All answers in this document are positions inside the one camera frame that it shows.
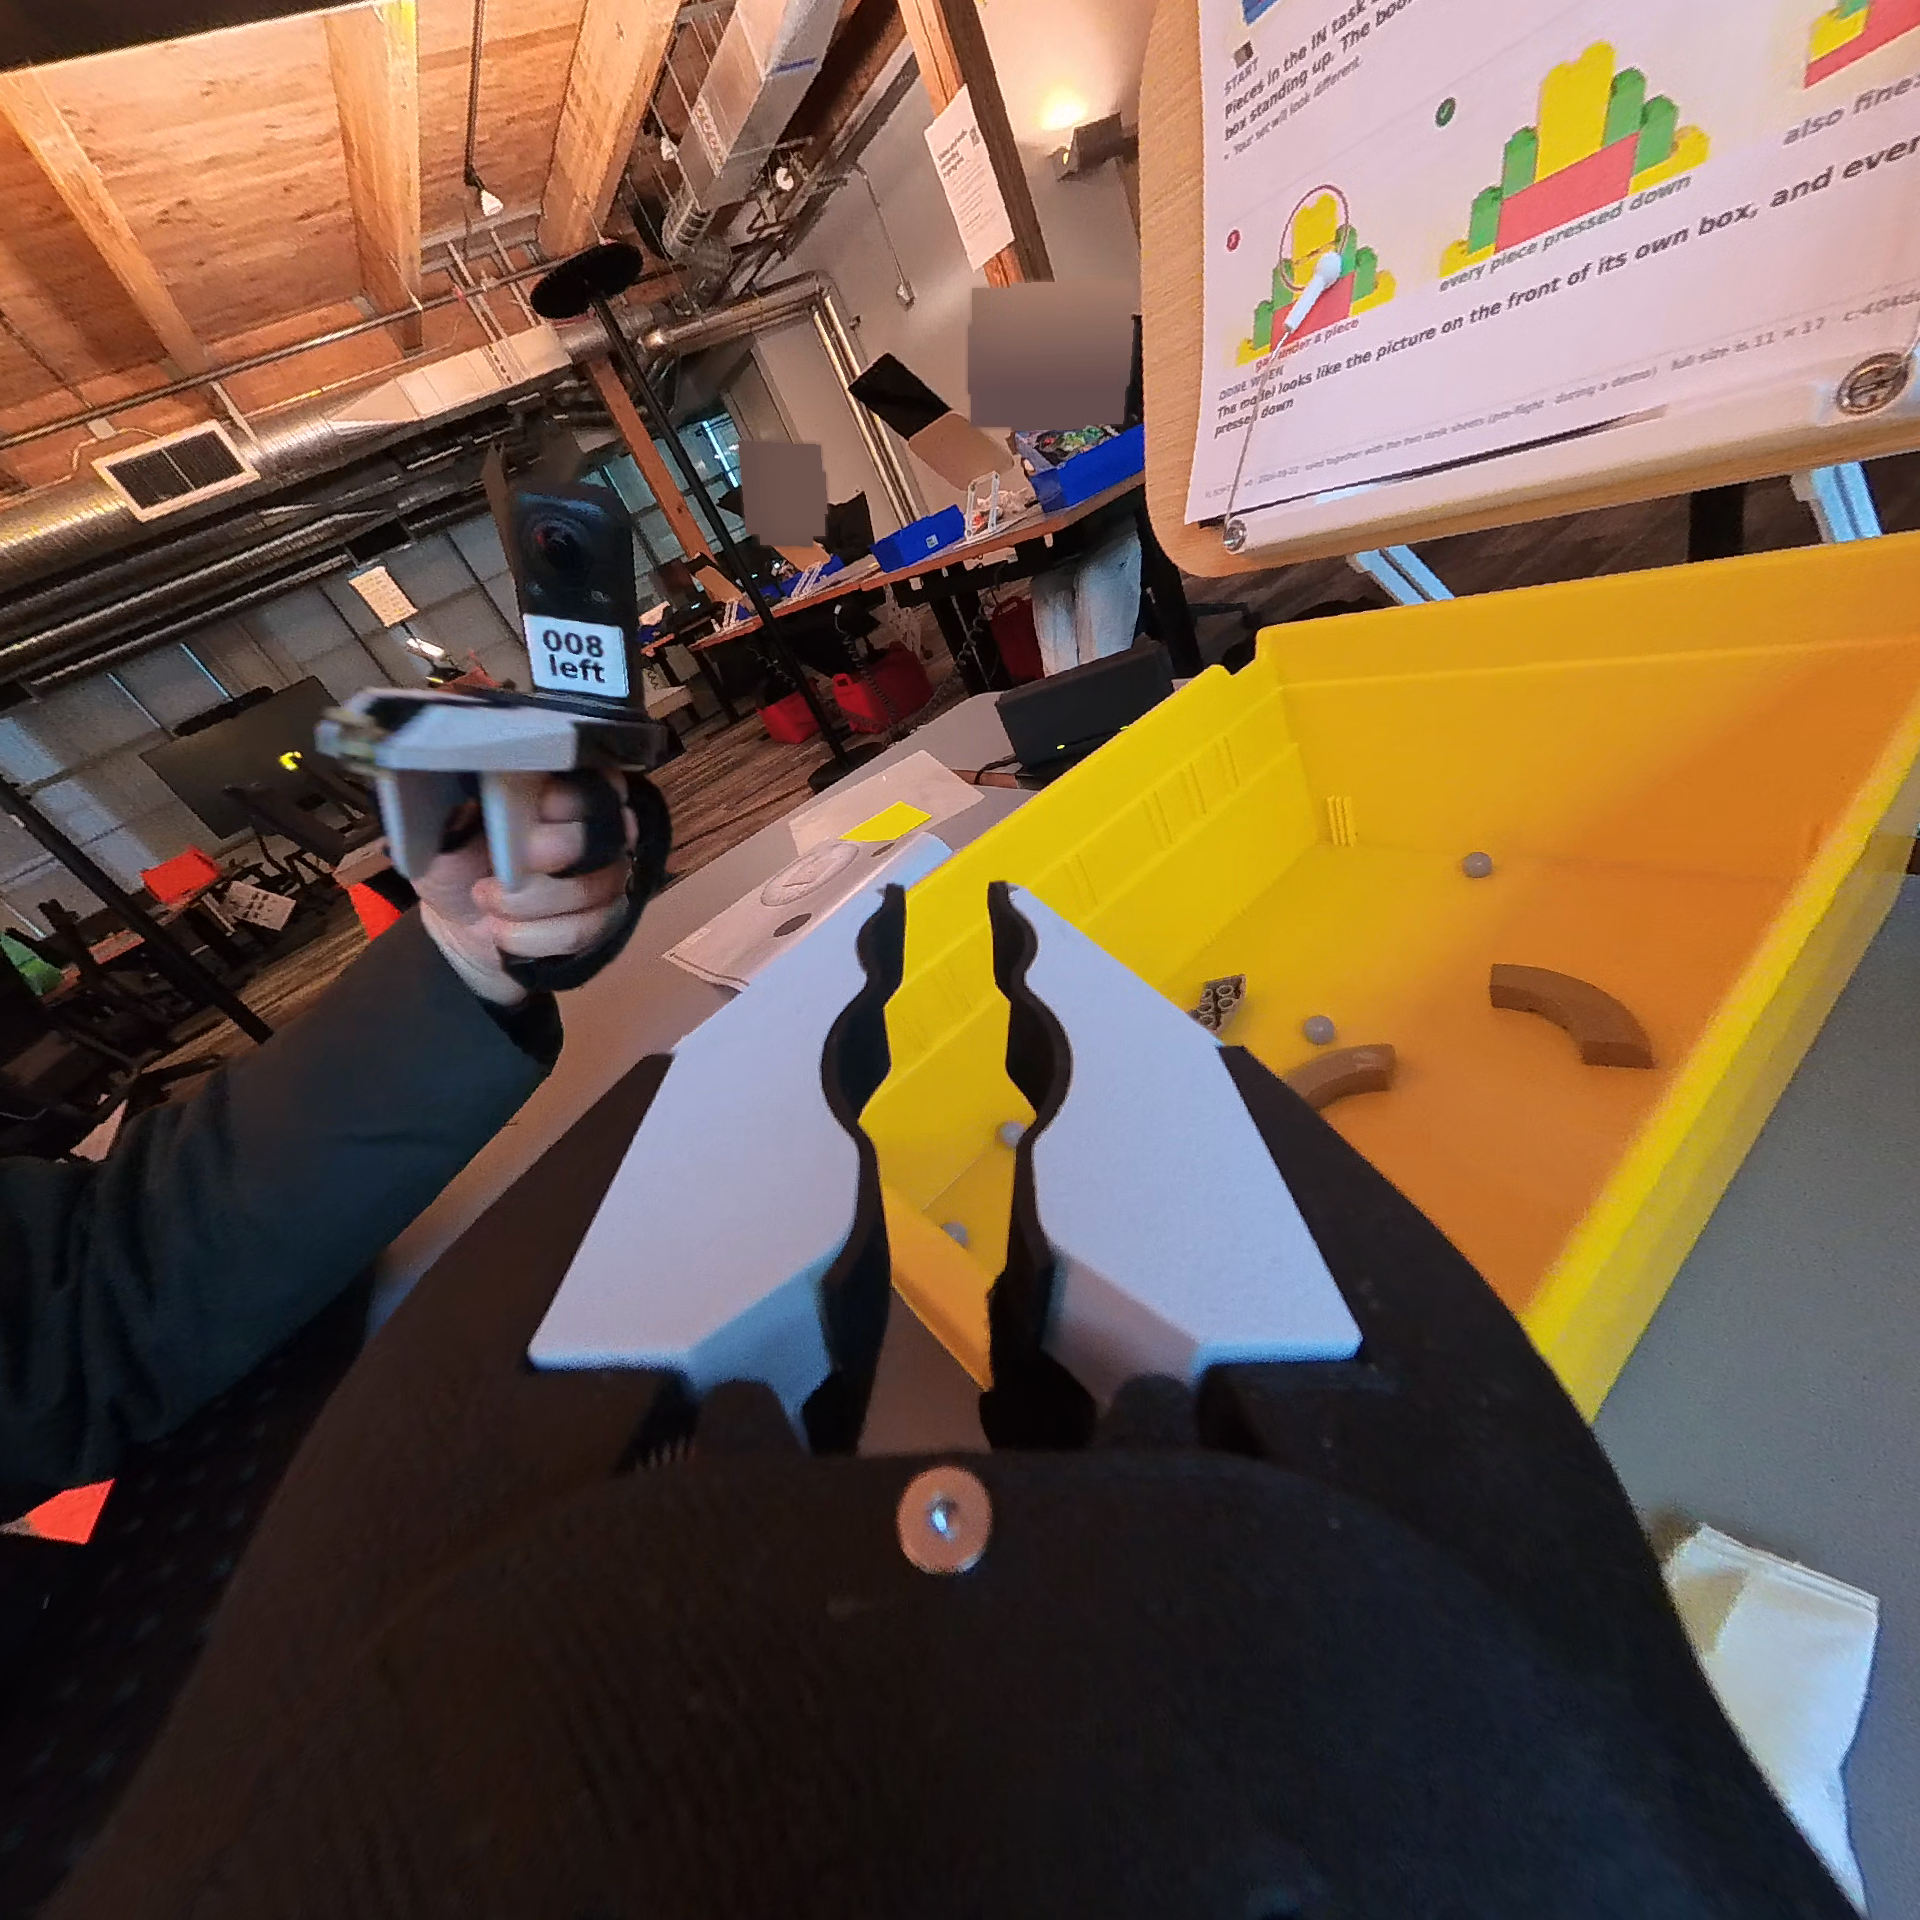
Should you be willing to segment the wooden top work table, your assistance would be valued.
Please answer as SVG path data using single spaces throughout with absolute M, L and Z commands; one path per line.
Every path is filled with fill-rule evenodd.
M 1142 511 L 1142 470 L 1069 504 L 1053 514 L 1017 514 L 1011 525 L 978 535 L 951 543 L 936 555 L 919 555 L 904 571 L 877 571 L 873 555 L 854 562 L 849 571 L 826 573 L 811 592 L 787 592 L 773 612 L 780 621 L 823 621 L 826 608 L 854 597 L 886 597 L 899 612 L 932 612 L 936 629 L 948 648 L 948 660 L 969 695 L 995 695 L 1007 678 L 1004 653 L 980 616 L 980 600 L 997 588 L 1023 588 L 1025 580 L 1076 564 L 1082 550 L 1106 535 L 1109 525 L 1137 525 Z

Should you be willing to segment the black dotted mat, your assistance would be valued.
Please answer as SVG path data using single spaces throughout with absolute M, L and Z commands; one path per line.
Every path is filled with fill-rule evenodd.
M 40 1916 L 153 1753 L 276 1479 L 371 1339 L 353 1291 L 127 1452 L 83 1544 L 3 1534 L 0 1909 Z

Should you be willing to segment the black tablet on stand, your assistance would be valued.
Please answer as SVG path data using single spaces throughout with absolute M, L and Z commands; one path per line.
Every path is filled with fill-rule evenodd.
M 849 398 L 951 491 L 969 491 L 985 470 L 1017 470 L 1004 435 L 972 425 L 886 351 L 849 380 Z

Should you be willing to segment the black power box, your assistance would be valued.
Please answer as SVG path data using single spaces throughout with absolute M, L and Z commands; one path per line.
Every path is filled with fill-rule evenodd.
M 1137 639 L 1130 653 L 1004 690 L 997 727 L 1023 784 L 1048 784 L 1162 706 L 1173 690 L 1168 641 Z

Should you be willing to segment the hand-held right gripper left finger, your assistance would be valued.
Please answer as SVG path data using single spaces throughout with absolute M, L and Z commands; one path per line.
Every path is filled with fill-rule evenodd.
M 867 1112 L 892 1069 L 907 888 L 877 883 L 671 1055 L 529 1363 L 757 1385 L 854 1452 L 892 1310 Z

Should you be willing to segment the black monitor screen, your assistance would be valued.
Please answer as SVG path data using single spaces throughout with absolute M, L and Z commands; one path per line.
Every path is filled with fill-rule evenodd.
M 313 730 L 337 695 L 322 678 L 248 690 L 195 717 L 188 730 L 139 756 L 139 764 L 211 831 L 248 828 L 233 785 L 270 785 L 287 807 L 320 808 L 328 793 L 312 772 Z

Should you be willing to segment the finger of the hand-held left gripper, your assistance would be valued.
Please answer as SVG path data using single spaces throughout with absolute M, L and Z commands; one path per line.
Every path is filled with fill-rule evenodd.
M 539 784 L 582 769 L 582 721 L 483 697 L 353 697 L 345 712 L 378 730 L 373 769 L 345 772 L 371 784 L 398 876 L 418 881 L 446 821 L 477 799 L 497 881 L 517 888 Z

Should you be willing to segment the open instruction booklet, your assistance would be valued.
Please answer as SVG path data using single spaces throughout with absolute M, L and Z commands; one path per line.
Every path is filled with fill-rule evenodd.
M 668 961 L 694 980 L 740 996 L 840 905 L 883 883 L 910 888 L 944 861 L 948 840 L 932 828 L 910 828 L 886 840 L 826 837 L 721 905 L 706 927 L 690 931 L 675 948 L 668 948 Z

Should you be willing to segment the scattered loose toy bricks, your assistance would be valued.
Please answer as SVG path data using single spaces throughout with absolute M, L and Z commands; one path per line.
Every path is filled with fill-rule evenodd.
M 1222 1036 L 1328 1118 L 1533 1305 L 1685 1046 L 1614 948 L 1604 868 L 1460 853 L 1257 840 L 1173 853 L 1093 903 L 1103 861 L 1023 881 L 1172 1003 L 1243 974 Z

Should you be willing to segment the yellow plastic bin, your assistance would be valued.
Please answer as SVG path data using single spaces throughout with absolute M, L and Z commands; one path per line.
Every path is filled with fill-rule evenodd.
M 1907 881 L 1917 533 L 1267 629 L 907 895 L 867 1124 L 904 1298 L 985 1385 L 1017 1114 L 985 888 L 1284 837 L 1604 868 L 1685 1058 L 1524 1328 L 1594 1414 Z

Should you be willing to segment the printed paper sheet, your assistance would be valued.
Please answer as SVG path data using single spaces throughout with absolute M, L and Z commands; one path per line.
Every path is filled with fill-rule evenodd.
M 1187 525 L 1917 386 L 1907 0 L 1200 6 Z

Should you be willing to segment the metal air duct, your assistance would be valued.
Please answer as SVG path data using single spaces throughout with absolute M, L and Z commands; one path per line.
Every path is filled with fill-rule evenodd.
M 233 511 L 238 499 L 261 499 L 343 470 L 358 457 L 423 440 L 427 429 L 450 429 L 477 420 L 506 404 L 545 392 L 559 377 L 608 357 L 608 334 L 592 316 L 539 320 L 522 334 L 511 334 L 490 346 L 469 346 L 446 363 L 398 371 L 361 392 L 320 392 L 301 398 L 245 429 L 226 425 L 248 457 L 261 479 L 233 494 L 219 494 L 198 511 L 139 525 L 127 504 L 98 479 L 94 468 L 78 477 L 3 504 L 0 514 L 0 588 L 3 608 L 50 592 L 59 580 L 94 571 L 203 511 Z

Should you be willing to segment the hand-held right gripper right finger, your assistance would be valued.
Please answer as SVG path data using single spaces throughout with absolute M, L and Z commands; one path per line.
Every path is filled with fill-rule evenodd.
M 1233 1084 L 1250 1058 L 1033 888 L 985 888 L 1004 1075 L 1025 1106 L 989 1288 L 989 1450 L 1082 1450 L 1133 1379 L 1361 1356 Z

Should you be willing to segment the clear plastic sheet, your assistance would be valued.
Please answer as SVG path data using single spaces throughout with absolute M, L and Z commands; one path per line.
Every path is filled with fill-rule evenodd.
M 837 831 L 871 821 L 873 808 L 892 807 L 892 799 L 910 799 L 925 807 L 936 822 L 959 821 L 963 808 L 972 808 L 980 799 L 980 785 L 963 784 L 951 769 L 944 769 L 932 756 L 907 756 L 886 769 L 854 769 L 849 779 L 831 784 L 823 796 L 815 796 L 811 807 L 799 807 L 787 828 L 790 828 L 790 847 L 817 853 L 817 847 L 837 847 Z

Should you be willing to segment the person's left forearm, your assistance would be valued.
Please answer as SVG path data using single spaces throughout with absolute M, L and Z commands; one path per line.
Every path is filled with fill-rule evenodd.
M 248 1379 L 529 1106 L 553 996 L 485 1003 L 423 915 L 100 1163 L 0 1170 L 3 1522 Z

